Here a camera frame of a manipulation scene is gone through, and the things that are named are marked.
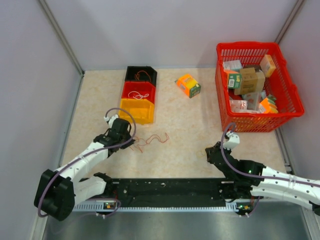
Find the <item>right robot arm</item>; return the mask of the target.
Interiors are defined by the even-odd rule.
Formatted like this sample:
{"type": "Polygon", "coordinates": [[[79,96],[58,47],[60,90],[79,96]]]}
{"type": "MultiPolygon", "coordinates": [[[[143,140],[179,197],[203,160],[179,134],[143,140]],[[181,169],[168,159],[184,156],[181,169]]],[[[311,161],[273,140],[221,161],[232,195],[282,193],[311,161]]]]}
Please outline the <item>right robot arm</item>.
{"type": "Polygon", "coordinates": [[[320,181],[277,171],[253,160],[236,159],[230,149],[221,150],[218,141],[205,149],[207,162],[214,165],[233,182],[233,192],[239,198],[273,198],[312,210],[320,215],[320,181]]]}

